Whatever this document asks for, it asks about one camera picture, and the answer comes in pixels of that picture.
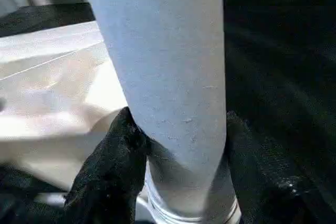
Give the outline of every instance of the black fabric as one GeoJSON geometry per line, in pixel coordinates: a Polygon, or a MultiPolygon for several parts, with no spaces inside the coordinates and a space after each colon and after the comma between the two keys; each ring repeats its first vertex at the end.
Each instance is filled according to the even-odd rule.
{"type": "Polygon", "coordinates": [[[227,115],[228,155],[244,223],[333,223],[336,214],[316,185],[273,137],[227,115]]]}
{"type": "Polygon", "coordinates": [[[336,219],[335,14],[334,6],[226,6],[227,109],[248,122],[240,136],[229,125],[227,141],[245,224],[268,218],[265,197],[291,195],[286,180],[301,192],[285,209],[336,219]]]}
{"type": "Polygon", "coordinates": [[[94,20],[89,3],[26,6],[0,18],[0,37],[94,20]]]}
{"type": "Polygon", "coordinates": [[[76,176],[64,208],[35,201],[38,193],[59,188],[0,167],[0,223],[134,223],[135,201],[144,185],[146,139],[129,109],[122,109],[76,176]]]}

